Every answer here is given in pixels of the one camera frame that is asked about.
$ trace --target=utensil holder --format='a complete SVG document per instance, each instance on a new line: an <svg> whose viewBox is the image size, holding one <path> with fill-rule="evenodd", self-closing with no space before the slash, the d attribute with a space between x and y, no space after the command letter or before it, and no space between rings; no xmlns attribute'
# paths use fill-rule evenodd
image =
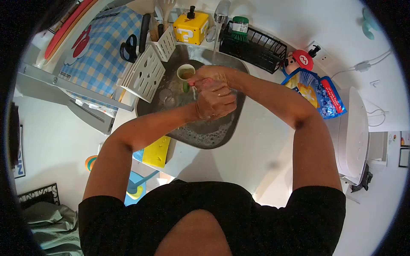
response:
<svg viewBox="0 0 410 256"><path fill-rule="evenodd" d="M158 42L149 41L147 44L154 47L154 51L157 53L161 61L168 62L175 50L176 42L173 26L169 26Z"/></svg>
<svg viewBox="0 0 410 256"><path fill-rule="evenodd" d="M116 84L151 103L164 73L164 65L155 53L154 47L147 45L135 63L128 62Z"/></svg>

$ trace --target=person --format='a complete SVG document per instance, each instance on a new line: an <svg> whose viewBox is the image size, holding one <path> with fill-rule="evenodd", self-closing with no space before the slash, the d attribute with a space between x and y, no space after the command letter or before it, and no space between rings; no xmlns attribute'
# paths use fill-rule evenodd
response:
<svg viewBox="0 0 410 256"><path fill-rule="evenodd" d="M79 205L84 254L331 255L346 198L330 134L317 110L285 86L232 68L204 66L188 83L200 91L197 102L138 117L105 141ZM239 185L180 180L125 207L132 153L188 122L233 111L231 89L295 129L293 192L286 207L261 206Z"/></svg>

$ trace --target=faucet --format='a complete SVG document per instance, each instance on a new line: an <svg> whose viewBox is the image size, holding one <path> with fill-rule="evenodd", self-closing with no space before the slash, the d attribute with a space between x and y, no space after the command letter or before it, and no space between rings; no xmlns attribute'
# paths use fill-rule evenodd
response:
<svg viewBox="0 0 410 256"><path fill-rule="evenodd" d="M224 24L228 19L230 1L220 0L218 6L216 7L214 13L214 19L216 23Z"/></svg>

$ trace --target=soap dispenser pump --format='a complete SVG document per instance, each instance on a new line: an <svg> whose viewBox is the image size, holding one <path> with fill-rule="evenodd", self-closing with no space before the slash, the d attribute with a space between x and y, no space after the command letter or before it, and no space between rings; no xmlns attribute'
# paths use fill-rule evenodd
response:
<svg viewBox="0 0 410 256"><path fill-rule="evenodd" d="M187 18L192 20L195 19L195 6L191 5L191 8L189 9L189 13L187 14Z"/></svg>

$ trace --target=plastic bag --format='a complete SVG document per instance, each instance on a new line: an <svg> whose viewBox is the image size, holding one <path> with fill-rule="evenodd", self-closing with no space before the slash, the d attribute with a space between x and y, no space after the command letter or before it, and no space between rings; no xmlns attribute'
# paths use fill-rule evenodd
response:
<svg viewBox="0 0 410 256"><path fill-rule="evenodd" d="M335 118L347 112L330 77L320 78L316 73L298 68L281 83L300 93L322 115L323 119Z"/></svg>

